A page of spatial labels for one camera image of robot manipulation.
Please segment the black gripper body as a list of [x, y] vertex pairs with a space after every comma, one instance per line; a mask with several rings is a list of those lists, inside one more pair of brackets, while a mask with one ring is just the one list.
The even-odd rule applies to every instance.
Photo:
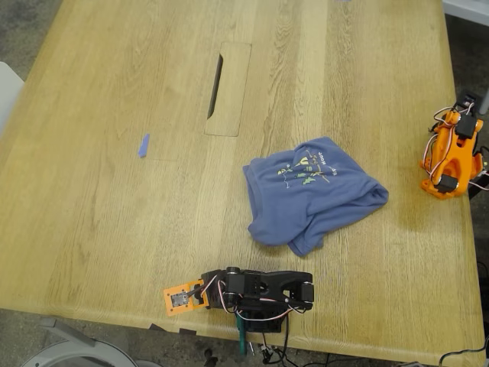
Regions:
[[201, 279], [207, 287], [205, 294], [209, 305], [206, 309], [223, 309], [229, 306], [228, 295], [225, 293], [227, 275], [226, 270], [219, 269], [201, 274]]

